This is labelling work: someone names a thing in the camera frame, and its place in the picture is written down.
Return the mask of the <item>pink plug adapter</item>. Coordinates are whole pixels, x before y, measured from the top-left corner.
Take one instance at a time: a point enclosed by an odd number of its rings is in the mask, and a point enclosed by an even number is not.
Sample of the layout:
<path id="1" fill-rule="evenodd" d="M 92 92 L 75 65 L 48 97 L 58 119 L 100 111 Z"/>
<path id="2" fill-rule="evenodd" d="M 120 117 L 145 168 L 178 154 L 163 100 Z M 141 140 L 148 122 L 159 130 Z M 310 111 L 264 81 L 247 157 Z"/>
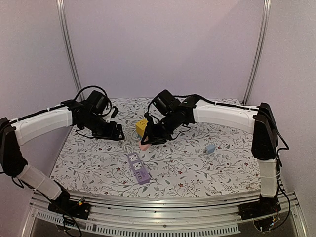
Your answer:
<path id="1" fill-rule="evenodd" d="M 150 146 L 151 146 L 151 144 L 142 145 L 141 141 L 139 142 L 139 148 L 142 151 L 146 151 Z"/>

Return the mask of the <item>yellow cube socket adapter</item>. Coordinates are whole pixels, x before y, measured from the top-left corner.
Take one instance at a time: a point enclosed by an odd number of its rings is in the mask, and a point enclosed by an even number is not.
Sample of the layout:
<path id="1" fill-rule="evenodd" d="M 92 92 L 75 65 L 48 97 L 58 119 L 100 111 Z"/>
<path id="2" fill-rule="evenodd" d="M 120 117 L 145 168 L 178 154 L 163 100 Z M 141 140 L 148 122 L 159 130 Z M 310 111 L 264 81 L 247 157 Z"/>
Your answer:
<path id="1" fill-rule="evenodd" d="M 137 132 L 137 134 L 140 135 L 141 137 L 144 136 L 147 123 L 148 123 L 148 121 L 147 121 L 146 119 L 143 119 L 143 120 L 137 122 L 136 125 L 135 125 L 135 127 L 136 127 L 136 132 Z"/>

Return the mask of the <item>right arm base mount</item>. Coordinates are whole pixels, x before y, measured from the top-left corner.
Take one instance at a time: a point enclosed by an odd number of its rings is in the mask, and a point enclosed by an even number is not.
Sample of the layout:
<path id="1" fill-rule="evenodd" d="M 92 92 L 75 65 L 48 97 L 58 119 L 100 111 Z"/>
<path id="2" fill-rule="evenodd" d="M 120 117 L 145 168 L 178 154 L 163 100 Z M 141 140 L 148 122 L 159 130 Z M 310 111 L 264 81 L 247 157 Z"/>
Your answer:
<path id="1" fill-rule="evenodd" d="M 277 196 L 273 198 L 259 195 L 259 200 L 238 206 L 238 214 L 242 220 L 253 219 L 281 211 Z"/>

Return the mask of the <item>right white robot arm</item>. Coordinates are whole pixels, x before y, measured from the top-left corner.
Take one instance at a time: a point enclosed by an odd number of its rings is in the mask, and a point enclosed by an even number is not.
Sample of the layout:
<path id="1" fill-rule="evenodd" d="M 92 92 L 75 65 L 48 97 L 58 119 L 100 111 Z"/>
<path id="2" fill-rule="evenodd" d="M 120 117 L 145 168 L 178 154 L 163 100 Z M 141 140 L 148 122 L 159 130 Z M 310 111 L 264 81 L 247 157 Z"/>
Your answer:
<path id="1" fill-rule="evenodd" d="M 259 200 L 242 204 L 240 212 L 253 211 L 259 215 L 280 211 L 280 170 L 282 163 L 278 146 L 281 136 L 271 107 L 267 103 L 259 106 L 238 106 L 210 101 L 200 95 L 172 95 L 168 90 L 160 92 L 150 103 L 164 116 L 154 123 L 155 116 L 144 114 L 148 121 L 142 145 L 160 145 L 173 140 L 174 130 L 194 123 L 214 123 L 236 128 L 252 134 L 252 155 L 258 160 L 261 191 Z"/>

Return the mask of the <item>purple power strip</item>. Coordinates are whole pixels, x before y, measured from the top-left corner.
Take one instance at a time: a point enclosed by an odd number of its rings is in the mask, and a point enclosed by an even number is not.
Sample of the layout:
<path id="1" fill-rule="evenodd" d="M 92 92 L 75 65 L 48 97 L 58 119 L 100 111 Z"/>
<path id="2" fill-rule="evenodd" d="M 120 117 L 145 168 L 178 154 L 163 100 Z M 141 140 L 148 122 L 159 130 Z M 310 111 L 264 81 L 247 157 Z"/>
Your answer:
<path id="1" fill-rule="evenodd" d="M 144 166 L 144 163 L 140 160 L 139 155 L 136 152 L 127 154 L 129 165 L 135 174 L 137 182 L 140 185 L 146 184 L 150 181 L 150 176 Z"/>

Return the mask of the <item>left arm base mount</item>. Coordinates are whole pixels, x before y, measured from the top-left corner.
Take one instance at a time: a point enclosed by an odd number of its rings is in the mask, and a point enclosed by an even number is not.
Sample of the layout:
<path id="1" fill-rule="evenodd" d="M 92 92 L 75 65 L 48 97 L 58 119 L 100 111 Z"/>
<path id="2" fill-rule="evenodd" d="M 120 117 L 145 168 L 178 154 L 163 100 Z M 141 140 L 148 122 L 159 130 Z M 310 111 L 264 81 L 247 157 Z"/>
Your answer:
<path id="1" fill-rule="evenodd" d="M 64 215 L 68 213 L 73 218 L 87 220 L 90 215 L 91 207 L 91 204 L 86 202 L 83 197 L 80 200 L 67 200 L 63 204 L 51 202 L 48 206 L 48 210 Z"/>

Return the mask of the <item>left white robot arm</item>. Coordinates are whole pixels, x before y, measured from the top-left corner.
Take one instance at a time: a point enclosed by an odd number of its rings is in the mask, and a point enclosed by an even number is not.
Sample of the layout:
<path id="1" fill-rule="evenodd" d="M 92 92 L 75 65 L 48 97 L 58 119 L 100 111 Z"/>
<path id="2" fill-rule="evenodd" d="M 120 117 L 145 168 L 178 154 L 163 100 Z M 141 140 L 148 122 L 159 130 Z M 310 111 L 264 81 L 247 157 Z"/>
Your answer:
<path id="1" fill-rule="evenodd" d="M 60 128 L 77 127 L 78 131 L 88 129 L 92 139 L 120 141 L 124 139 L 122 125 L 112 120 L 118 108 L 112 106 L 105 90 L 92 85 L 87 99 L 66 100 L 54 107 L 9 120 L 0 120 L 0 165 L 2 172 L 21 184 L 42 193 L 62 214 L 70 214 L 73 203 L 68 200 L 69 193 L 56 181 L 28 164 L 21 153 L 21 146 L 29 141 Z"/>

